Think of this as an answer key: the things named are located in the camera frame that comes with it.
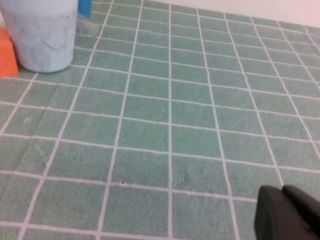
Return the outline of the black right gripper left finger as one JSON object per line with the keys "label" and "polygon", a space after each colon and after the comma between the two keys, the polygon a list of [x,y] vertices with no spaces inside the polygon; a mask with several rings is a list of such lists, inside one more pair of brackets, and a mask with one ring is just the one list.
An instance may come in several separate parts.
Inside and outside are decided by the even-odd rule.
{"label": "black right gripper left finger", "polygon": [[317,240],[282,189],[264,185],[259,188],[254,216],[257,240]]}

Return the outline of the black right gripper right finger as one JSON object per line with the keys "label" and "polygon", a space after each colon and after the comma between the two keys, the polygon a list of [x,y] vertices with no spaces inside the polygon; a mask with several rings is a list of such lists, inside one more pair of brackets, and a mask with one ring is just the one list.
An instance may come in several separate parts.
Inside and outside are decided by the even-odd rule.
{"label": "black right gripper right finger", "polygon": [[294,185],[284,185],[282,192],[293,203],[311,232],[320,238],[320,201]]}

